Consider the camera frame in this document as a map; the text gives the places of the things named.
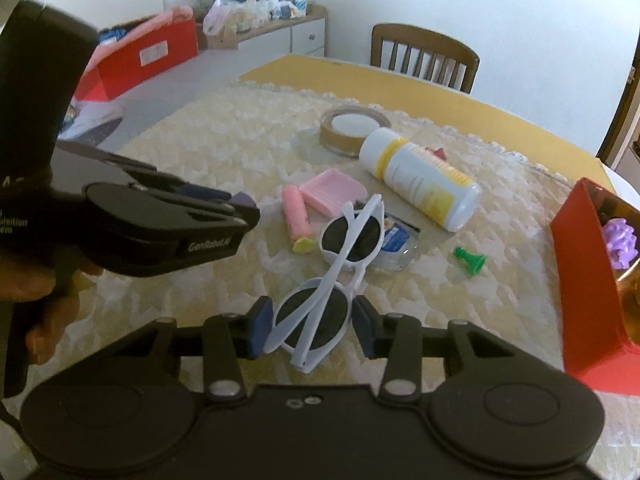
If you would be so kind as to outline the left hand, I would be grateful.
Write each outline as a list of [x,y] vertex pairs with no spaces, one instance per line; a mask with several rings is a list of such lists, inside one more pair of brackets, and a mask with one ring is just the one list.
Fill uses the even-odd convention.
[[25,335],[25,346],[32,364],[44,364],[55,354],[67,326],[78,315],[80,302],[76,285],[53,298],[56,285],[55,273],[44,266],[1,256],[1,301],[9,304],[26,304],[47,299],[42,322]]

